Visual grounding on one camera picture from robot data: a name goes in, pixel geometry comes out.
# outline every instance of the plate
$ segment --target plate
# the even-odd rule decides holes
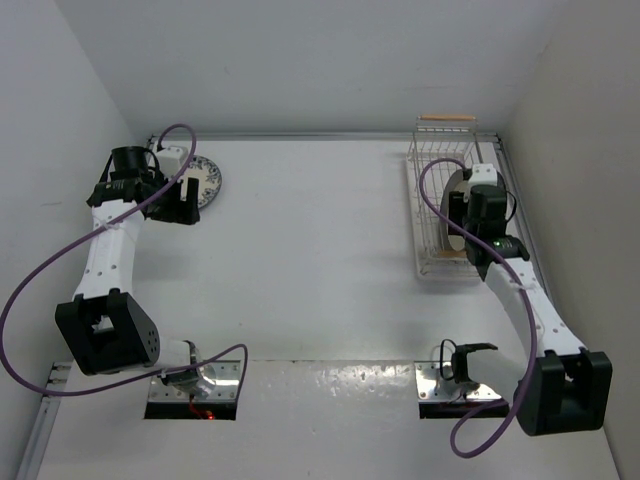
[[[195,155],[182,179],[198,179],[198,208],[213,202],[222,186],[222,174],[218,166],[206,157]],[[182,183],[181,199],[187,199],[187,182]]]

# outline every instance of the dish rack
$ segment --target dish rack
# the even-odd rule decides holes
[[[421,115],[407,154],[407,180],[418,277],[421,279],[477,279],[467,260],[462,237],[450,236],[447,226],[424,203],[418,189],[420,174],[432,160],[455,158],[467,167],[482,163],[476,117]],[[449,191],[461,190],[462,171],[453,163],[435,165],[425,177],[426,193],[447,214]]]

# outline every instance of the wall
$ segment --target wall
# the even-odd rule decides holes
[[[138,132],[502,127],[566,0],[57,0]]]
[[[40,261],[91,227],[84,201],[110,148],[132,137],[53,2],[0,2],[0,58],[4,300]],[[69,357],[53,312],[73,293],[83,255],[70,254],[37,279],[10,315],[7,353],[35,383],[44,384],[54,359]],[[0,479],[8,479],[17,471],[39,396],[1,370],[0,404]]]
[[[539,257],[567,323],[614,365],[606,429],[640,475],[640,3],[574,1],[507,132]]]

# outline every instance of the purple hose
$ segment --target purple hose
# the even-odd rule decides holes
[[[133,207],[131,210],[123,213],[122,215],[120,215],[120,216],[114,218],[113,220],[111,220],[110,222],[108,222],[109,225],[115,225],[116,223],[120,223],[125,218],[129,217],[130,215],[133,215],[136,212],[139,212],[143,208],[147,207],[149,204],[155,202],[167,190],[169,190],[171,188],[171,186],[178,181],[178,179],[187,170],[187,168],[189,168],[189,164],[191,163],[191,160],[193,160],[193,156],[196,153],[196,133],[194,132],[193,128],[191,128],[189,125],[186,125],[184,123],[176,123],[176,124],[173,124],[170,127],[166,128],[165,131],[162,132],[160,134],[160,137],[158,138],[158,146],[160,146],[160,144],[162,143],[162,140],[164,139],[164,137],[170,131],[175,130],[176,128],[184,128],[191,135],[191,149],[189,150],[189,155],[187,156],[187,159],[185,160],[184,164],[182,165],[182,167],[180,167],[180,170],[178,170],[178,172],[173,177],[171,177],[169,182],[166,185],[164,185],[160,190],[158,190],[156,193],[151,195],[149,198],[147,198],[145,201],[143,201],[139,205],[136,205],[135,207]],[[69,253],[71,250],[76,248],[78,245],[81,245],[84,242],[86,242],[88,240],[91,240],[92,238],[100,235],[105,230],[106,230],[106,227],[104,225],[99,227],[99,228],[96,228],[92,232],[87,233],[85,236],[77,239],[75,242],[70,243],[69,245],[64,247],[62,250],[54,253],[51,257],[49,257],[47,260],[45,260],[42,263],[42,265],[36,267],[36,269],[33,272],[31,272],[29,275],[27,275],[26,278],[24,280],[22,280],[22,282],[20,282],[20,284],[13,291],[13,293],[9,297],[9,300],[7,300],[6,305],[2,309],[2,314],[0,314],[0,362],[2,362],[2,365],[4,366],[4,368],[7,371],[7,373],[16,382],[18,382],[23,387],[28,388],[29,390],[32,390],[32,391],[34,391],[36,393],[40,393],[42,395],[49,395],[49,396],[53,396],[53,397],[80,397],[80,396],[83,396],[83,395],[91,395],[93,393],[104,392],[105,390],[110,390],[112,388],[120,387],[122,385],[127,385],[129,383],[133,383],[133,382],[136,382],[138,380],[142,380],[143,378],[153,377],[153,376],[159,375],[161,373],[176,373],[176,372],[181,372],[181,371],[184,371],[184,370],[190,370],[190,369],[194,369],[194,368],[199,368],[199,367],[201,367],[203,365],[206,365],[208,363],[215,362],[216,360],[218,360],[221,357],[224,357],[225,355],[227,355],[229,352],[232,352],[233,350],[237,350],[238,348],[241,348],[244,351],[244,362],[243,362],[243,366],[242,366],[242,373],[240,375],[240,381],[238,383],[238,392],[236,394],[236,402],[237,402],[238,401],[238,397],[240,396],[240,391],[242,390],[242,385],[244,383],[244,377],[245,377],[245,374],[247,372],[247,363],[248,363],[248,360],[249,360],[249,352],[248,352],[247,346],[242,344],[242,343],[234,345],[233,347],[229,347],[226,350],[224,350],[223,352],[220,352],[220,353],[218,353],[217,355],[214,355],[211,358],[208,358],[208,359],[203,360],[203,361],[198,362],[198,363],[194,363],[192,365],[184,365],[182,367],[167,368],[167,369],[164,369],[164,370],[154,370],[154,371],[151,371],[151,372],[148,372],[148,373],[144,373],[142,375],[138,375],[138,376],[133,377],[133,378],[129,378],[127,380],[122,380],[120,382],[112,383],[110,385],[105,385],[103,387],[97,387],[97,388],[91,388],[89,390],[79,390],[77,392],[59,392],[59,391],[56,391],[56,390],[47,390],[46,388],[39,387],[37,385],[34,385],[34,384],[30,383],[29,381],[25,380],[24,378],[22,378],[20,376],[20,374],[18,372],[16,372],[15,369],[11,366],[11,364],[9,363],[9,359],[7,358],[7,352],[5,352],[5,349],[4,349],[4,327],[7,324],[7,317],[9,316],[9,311],[11,310],[11,307],[13,306],[13,303],[16,301],[16,298],[18,298],[18,295],[20,295],[22,290],[24,290],[24,288],[31,282],[31,280],[33,280],[40,272],[42,272],[45,268],[47,268],[49,265],[51,265],[57,259],[62,257],[65,253]]]
[[[462,235],[467,240],[471,240],[473,243],[475,243],[475,244],[481,246],[483,249],[485,249],[487,251],[487,253],[491,257],[493,257],[493,259],[497,263],[501,264],[504,267],[504,269],[509,273],[511,278],[513,278],[513,280],[517,284],[522,285],[522,282],[520,281],[520,277],[518,276],[518,274],[515,272],[515,270],[511,267],[511,265],[509,265],[507,263],[507,261],[501,255],[499,255],[487,243],[483,242],[482,240],[480,240],[475,235],[472,235],[471,233],[469,233],[466,230],[464,230],[462,227],[459,227],[458,225],[456,225],[453,221],[449,220],[446,215],[440,213],[438,208],[433,203],[431,203],[431,201],[427,197],[427,193],[425,192],[424,179],[425,179],[425,177],[427,175],[427,172],[433,166],[435,166],[435,165],[437,165],[439,163],[455,163],[456,165],[458,165],[462,169],[466,168],[464,163],[462,163],[460,160],[456,160],[456,159],[453,159],[453,158],[439,158],[437,160],[434,160],[434,161],[430,162],[424,168],[424,170],[422,170],[422,173],[420,174],[419,188],[420,188],[420,195],[422,196],[422,199],[424,200],[424,203],[426,203],[427,207],[429,207],[433,211],[433,213],[435,213],[438,216],[438,218],[440,218],[440,220],[445,222],[449,227],[451,227],[453,230],[458,232],[460,235]],[[520,410],[520,407],[522,406],[522,402],[524,401],[524,398],[526,397],[527,392],[529,391],[529,387],[531,385],[531,378],[533,376],[533,369],[535,367],[535,362],[536,362],[536,354],[537,354],[537,351],[538,351],[538,337],[537,337],[537,331],[536,331],[535,316],[534,316],[534,313],[533,313],[533,307],[531,306],[531,301],[529,300],[529,296],[527,295],[527,292],[525,290],[520,290],[520,295],[522,296],[522,301],[524,302],[524,308],[527,311],[527,316],[529,317],[529,331],[530,331],[530,334],[531,334],[531,344],[530,344],[530,352],[529,352],[529,361],[527,363],[527,370],[526,370],[526,372],[524,374],[524,377],[522,377],[522,382],[520,384],[520,388],[518,389],[517,395],[516,395],[516,397],[515,397],[515,399],[513,401],[513,405],[511,407],[511,409],[509,410],[509,413],[507,413],[507,416],[504,418],[504,420],[502,421],[500,426],[496,429],[496,431],[493,432],[493,434],[482,445],[480,445],[479,447],[477,447],[477,448],[475,448],[475,449],[473,449],[473,450],[471,450],[469,452],[463,452],[463,451],[459,450],[458,446],[456,445],[456,435],[458,434],[458,430],[460,430],[460,427],[462,427],[462,425],[464,425],[464,423],[467,420],[469,420],[472,417],[475,417],[478,413],[480,413],[483,410],[486,410],[488,408],[494,408],[494,407],[502,406],[502,405],[504,405],[506,403],[506,401],[504,401],[504,400],[496,400],[494,402],[490,402],[490,403],[487,403],[485,405],[481,405],[479,407],[476,407],[476,408],[470,410],[464,417],[462,417],[455,424],[455,426],[451,430],[451,437],[449,438],[449,441],[451,443],[451,449],[453,450],[453,453],[455,453],[459,457],[462,457],[462,458],[473,458],[473,457],[476,457],[476,456],[480,455],[481,453],[483,453],[484,451],[486,451],[487,449],[489,449],[494,443],[496,443],[498,441],[498,439],[502,436],[502,434],[505,432],[505,430],[509,427],[509,424],[511,424],[513,419],[518,414],[518,411]]]

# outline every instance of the purple cable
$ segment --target purple cable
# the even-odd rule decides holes
[[[142,203],[140,203],[140,204],[136,205],[135,207],[133,207],[131,210],[123,213],[122,215],[120,215],[120,216],[114,218],[113,220],[111,220],[110,222],[108,222],[108,225],[115,225],[116,223],[120,223],[125,218],[129,217],[130,215],[133,215],[136,212],[139,212],[143,208],[147,207],[149,204],[155,202],[167,190],[169,190],[171,188],[171,186],[178,181],[178,179],[187,170],[187,168],[189,168],[189,164],[191,163],[191,160],[193,160],[193,156],[196,153],[196,142],[197,142],[196,133],[193,130],[193,128],[191,128],[189,125],[186,125],[184,123],[175,123],[175,124],[171,125],[170,127],[167,127],[164,130],[164,132],[162,132],[160,134],[160,137],[158,138],[158,147],[160,148],[160,145],[161,145],[162,140],[164,139],[164,137],[170,131],[175,130],[176,128],[184,128],[191,135],[191,149],[189,150],[189,155],[187,156],[187,159],[185,160],[184,164],[182,165],[182,167],[180,167],[180,170],[178,170],[178,172],[173,177],[171,177],[169,182],[166,185],[164,185],[160,190],[158,190],[156,193],[154,193],[149,198],[144,200]],[[142,380],[143,378],[149,378],[149,377],[153,377],[155,375],[160,375],[160,374],[164,374],[164,373],[176,373],[176,372],[182,372],[182,371],[185,371],[185,370],[191,370],[191,369],[194,369],[194,368],[199,368],[199,367],[202,367],[202,366],[204,366],[204,365],[206,365],[208,363],[215,362],[216,360],[218,360],[219,358],[224,357],[225,355],[227,355],[228,353],[232,352],[233,350],[237,350],[238,348],[241,348],[244,351],[244,362],[243,362],[243,366],[242,366],[242,373],[240,375],[240,381],[238,382],[238,392],[236,393],[236,402],[237,402],[238,398],[240,397],[240,391],[242,390],[242,385],[244,384],[244,377],[245,377],[245,374],[247,373],[247,363],[249,361],[249,351],[247,349],[247,346],[245,344],[243,344],[243,343],[239,343],[237,345],[229,347],[226,350],[218,353],[217,355],[214,355],[213,357],[208,358],[206,360],[202,360],[201,362],[198,362],[198,363],[194,363],[194,364],[191,364],[191,365],[184,365],[182,367],[172,367],[172,368],[154,370],[154,371],[151,371],[151,372],[148,372],[148,373],[144,373],[142,375],[138,375],[138,376],[133,377],[133,378],[129,378],[127,380],[122,380],[120,382],[116,382],[116,383],[112,383],[112,384],[109,384],[109,385],[105,385],[103,387],[91,388],[89,390],[79,390],[77,392],[59,392],[59,391],[56,391],[56,390],[47,390],[46,388],[39,387],[37,385],[34,385],[34,384],[30,383],[29,381],[25,380],[24,378],[22,378],[20,376],[20,374],[18,372],[16,372],[15,369],[11,366],[11,364],[9,363],[9,359],[7,358],[7,352],[4,349],[4,327],[7,324],[7,317],[9,316],[9,311],[11,310],[11,307],[13,306],[14,302],[16,301],[16,298],[18,298],[18,295],[20,295],[22,290],[24,290],[24,288],[31,282],[31,280],[33,280],[40,272],[42,272],[49,265],[51,265],[57,259],[62,257],[64,254],[69,253],[71,250],[76,248],[78,245],[81,245],[84,242],[86,242],[88,240],[91,240],[92,238],[100,235],[102,232],[106,231],[106,229],[107,229],[107,227],[102,225],[101,227],[96,228],[92,232],[87,233],[85,236],[80,237],[75,242],[70,243],[69,245],[64,247],[62,250],[54,253],[51,257],[49,257],[47,260],[45,260],[40,266],[36,267],[36,269],[33,272],[31,272],[29,275],[27,275],[25,277],[25,279],[22,280],[22,282],[20,282],[20,284],[13,291],[13,293],[9,297],[9,300],[7,300],[7,303],[6,303],[6,305],[4,306],[4,308],[2,310],[2,314],[0,314],[0,362],[2,362],[2,365],[4,366],[4,368],[7,371],[7,373],[16,382],[18,382],[23,387],[28,388],[29,390],[32,390],[32,391],[34,391],[36,393],[40,393],[42,395],[49,395],[49,396],[52,396],[52,397],[80,397],[80,396],[83,396],[83,395],[91,395],[93,393],[104,392],[105,390],[110,390],[112,388],[120,387],[122,385],[127,385],[129,383],[137,382],[138,380]]]
[[[479,245],[480,247],[482,247],[483,249],[485,249],[487,251],[487,253],[496,262],[498,262],[499,264],[501,264],[504,267],[504,269],[509,273],[511,278],[513,278],[513,280],[518,285],[522,285],[522,282],[520,281],[520,277],[518,276],[516,271],[511,267],[511,265],[509,265],[507,263],[505,258],[503,258],[493,248],[491,248],[490,245],[488,245],[487,243],[483,242],[482,240],[480,240],[475,235],[472,235],[471,233],[467,232],[462,227],[459,227],[453,221],[449,220],[446,215],[441,213],[439,211],[439,209],[433,203],[431,203],[431,201],[429,200],[429,197],[427,197],[427,193],[426,193],[425,188],[424,188],[424,179],[425,179],[425,177],[427,175],[427,172],[433,166],[435,166],[435,165],[437,165],[439,163],[455,163],[456,165],[458,165],[462,169],[466,168],[464,163],[462,163],[460,160],[456,160],[454,158],[439,158],[437,160],[429,162],[429,164],[426,167],[424,167],[424,170],[422,170],[422,173],[420,174],[420,182],[419,182],[420,195],[422,196],[422,199],[424,200],[424,203],[426,203],[427,207],[429,207],[433,211],[433,213],[435,213],[438,216],[438,218],[440,218],[440,220],[445,222],[449,227],[451,227],[453,230],[458,232],[460,235],[462,235],[467,240],[471,240],[473,243],[475,243],[475,244]],[[534,313],[533,313],[533,307],[531,306],[531,301],[529,300],[529,296],[527,295],[527,292],[524,289],[520,290],[520,295],[522,296],[522,301],[524,302],[524,308],[527,311],[527,316],[529,317],[529,331],[530,331],[530,334],[531,334],[531,344],[530,344],[529,361],[527,363],[527,370],[526,370],[526,372],[524,374],[524,377],[522,377],[522,382],[520,384],[520,388],[518,389],[516,398],[513,401],[513,405],[511,407],[511,409],[509,410],[509,413],[507,413],[507,416],[504,418],[504,420],[502,421],[500,426],[496,429],[496,431],[493,432],[493,434],[482,445],[480,445],[479,447],[477,447],[477,448],[475,448],[475,449],[473,449],[473,450],[471,450],[469,452],[463,452],[463,451],[459,450],[458,446],[456,445],[456,435],[458,434],[458,430],[460,430],[460,427],[462,427],[462,425],[464,425],[464,423],[467,420],[469,420],[472,417],[475,417],[478,413],[482,412],[483,410],[487,410],[489,408],[502,406],[502,405],[506,404],[507,402],[505,400],[496,400],[494,402],[489,402],[489,403],[487,403],[485,405],[481,405],[479,407],[476,407],[476,408],[470,410],[464,417],[462,417],[460,420],[458,420],[458,422],[455,424],[455,426],[451,430],[451,436],[449,438],[449,442],[451,444],[451,449],[453,450],[453,453],[455,453],[459,457],[462,457],[462,458],[473,458],[473,457],[476,457],[476,456],[480,455],[481,453],[483,453],[484,451],[488,450],[494,443],[496,443],[498,441],[498,439],[502,436],[502,434],[505,432],[505,430],[509,427],[509,425],[511,424],[513,419],[516,417],[516,415],[518,414],[518,411],[520,410],[520,407],[522,406],[522,402],[524,401],[524,398],[527,395],[527,392],[528,392],[529,387],[531,385],[531,378],[533,376],[533,369],[535,367],[536,354],[537,354],[537,351],[538,351],[538,337],[537,337],[537,331],[536,331],[535,316],[534,316]]]

